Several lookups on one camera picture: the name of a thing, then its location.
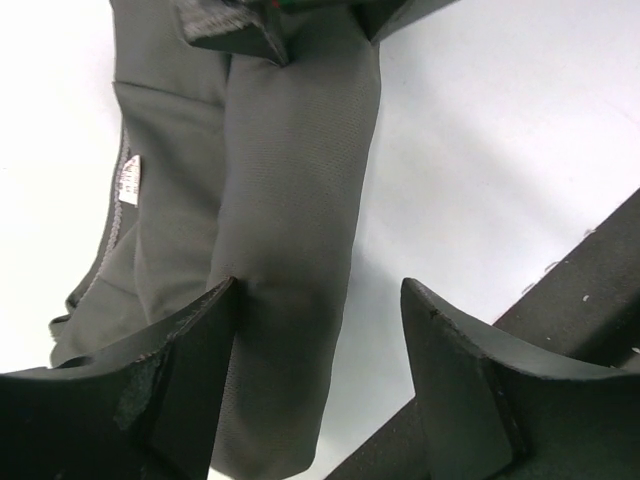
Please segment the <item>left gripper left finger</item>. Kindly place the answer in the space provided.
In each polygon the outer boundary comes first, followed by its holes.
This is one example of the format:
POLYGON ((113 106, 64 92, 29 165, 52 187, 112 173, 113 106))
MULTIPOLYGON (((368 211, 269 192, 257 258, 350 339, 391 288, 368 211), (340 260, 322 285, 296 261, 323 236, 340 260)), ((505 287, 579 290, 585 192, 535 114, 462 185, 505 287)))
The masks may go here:
POLYGON ((5 479, 204 479, 238 285, 55 368, 1 378, 5 479))

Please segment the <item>grey t shirt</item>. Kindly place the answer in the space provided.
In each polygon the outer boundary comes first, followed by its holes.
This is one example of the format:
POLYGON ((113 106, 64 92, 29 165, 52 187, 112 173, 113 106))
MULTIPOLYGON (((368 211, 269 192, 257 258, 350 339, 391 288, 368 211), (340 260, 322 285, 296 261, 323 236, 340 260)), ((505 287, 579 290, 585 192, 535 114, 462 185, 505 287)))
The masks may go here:
POLYGON ((344 5, 283 21, 291 62, 188 45, 168 1, 116 1, 114 92, 138 202, 55 328, 53 365, 241 287, 213 451, 234 479, 312 464, 343 318, 379 51, 344 5))

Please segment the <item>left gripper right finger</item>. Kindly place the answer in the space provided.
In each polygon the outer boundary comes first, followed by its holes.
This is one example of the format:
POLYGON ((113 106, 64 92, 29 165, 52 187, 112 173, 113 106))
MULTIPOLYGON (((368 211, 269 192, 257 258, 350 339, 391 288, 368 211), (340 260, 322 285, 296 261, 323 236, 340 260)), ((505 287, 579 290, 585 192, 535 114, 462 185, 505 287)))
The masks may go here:
POLYGON ((401 314, 435 479, 635 479, 639 377, 529 344, 414 279, 401 314))

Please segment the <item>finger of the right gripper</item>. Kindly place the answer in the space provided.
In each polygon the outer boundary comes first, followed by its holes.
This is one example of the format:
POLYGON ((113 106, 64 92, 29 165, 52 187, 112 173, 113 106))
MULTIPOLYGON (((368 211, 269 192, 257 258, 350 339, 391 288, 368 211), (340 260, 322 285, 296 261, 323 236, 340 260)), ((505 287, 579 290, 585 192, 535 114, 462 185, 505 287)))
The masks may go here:
POLYGON ((363 1, 353 6, 353 12, 370 42, 379 43, 452 3, 453 0, 363 1))
POLYGON ((183 39, 191 46, 289 62, 281 11, 271 1, 173 1, 183 39))

